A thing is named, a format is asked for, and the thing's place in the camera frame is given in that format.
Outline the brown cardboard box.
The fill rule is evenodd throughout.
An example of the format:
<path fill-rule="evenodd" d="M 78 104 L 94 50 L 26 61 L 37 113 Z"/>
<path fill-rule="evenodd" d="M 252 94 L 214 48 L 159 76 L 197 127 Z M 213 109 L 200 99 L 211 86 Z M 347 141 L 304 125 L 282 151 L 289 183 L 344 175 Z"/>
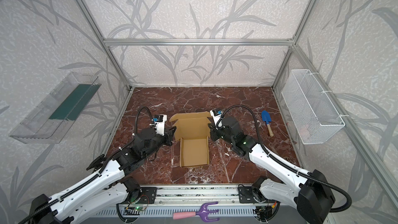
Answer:
<path fill-rule="evenodd" d="M 180 167 L 193 168 L 210 164 L 209 112 L 179 113 L 170 122 L 176 128 L 175 139 L 180 142 Z"/>

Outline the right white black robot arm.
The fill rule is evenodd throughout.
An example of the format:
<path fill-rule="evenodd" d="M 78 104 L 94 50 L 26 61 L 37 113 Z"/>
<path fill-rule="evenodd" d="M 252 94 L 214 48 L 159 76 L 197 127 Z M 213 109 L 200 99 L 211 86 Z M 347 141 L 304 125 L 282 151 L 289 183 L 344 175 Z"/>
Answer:
<path fill-rule="evenodd" d="M 210 111 L 213 122 L 208 125 L 210 138 L 222 139 L 240 157 L 276 176 L 280 181 L 259 179 L 255 185 L 258 201 L 275 200 L 295 208 L 309 224 L 322 224 L 330 213 L 348 210 L 351 196 L 327 182 L 318 170 L 312 172 L 295 166 L 268 149 L 260 137 L 246 135 L 239 122 L 227 116 L 231 108 Z"/>

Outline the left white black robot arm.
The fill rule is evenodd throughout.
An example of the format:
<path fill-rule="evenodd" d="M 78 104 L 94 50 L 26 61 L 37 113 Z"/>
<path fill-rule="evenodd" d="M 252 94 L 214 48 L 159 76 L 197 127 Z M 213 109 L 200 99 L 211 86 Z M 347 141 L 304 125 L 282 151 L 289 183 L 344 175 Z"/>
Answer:
<path fill-rule="evenodd" d="M 151 124 L 109 157 L 101 155 L 90 165 L 94 172 L 75 185 L 31 204 L 23 224 L 79 224 L 97 212 L 141 196 L 140 185 L 128 175 L 139 169 L 162 146 L 172 146 L 177 127 L 166 127 L 166 115 L 152 116 Z"/>

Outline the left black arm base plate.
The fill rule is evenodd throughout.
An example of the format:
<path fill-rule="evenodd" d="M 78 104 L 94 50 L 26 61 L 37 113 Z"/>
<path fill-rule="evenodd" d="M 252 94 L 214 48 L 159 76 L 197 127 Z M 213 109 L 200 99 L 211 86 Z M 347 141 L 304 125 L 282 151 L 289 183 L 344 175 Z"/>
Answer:
<path fill-rule="evenodd" d="M 157 187 L 141 187 L 129 193 L 126 202 L 131 204 L 154 204 Z"/>

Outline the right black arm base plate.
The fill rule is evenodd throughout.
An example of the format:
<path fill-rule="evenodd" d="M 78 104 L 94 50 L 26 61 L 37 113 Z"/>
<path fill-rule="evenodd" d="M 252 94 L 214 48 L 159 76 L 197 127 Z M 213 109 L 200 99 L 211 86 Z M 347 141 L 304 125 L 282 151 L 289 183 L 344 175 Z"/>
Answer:
<path fill-rule="evenodd" d="M 264 195 L 256 187 L 238 185 L 237 191 L 240 203 L 264 203 L 266 201 Z"/>

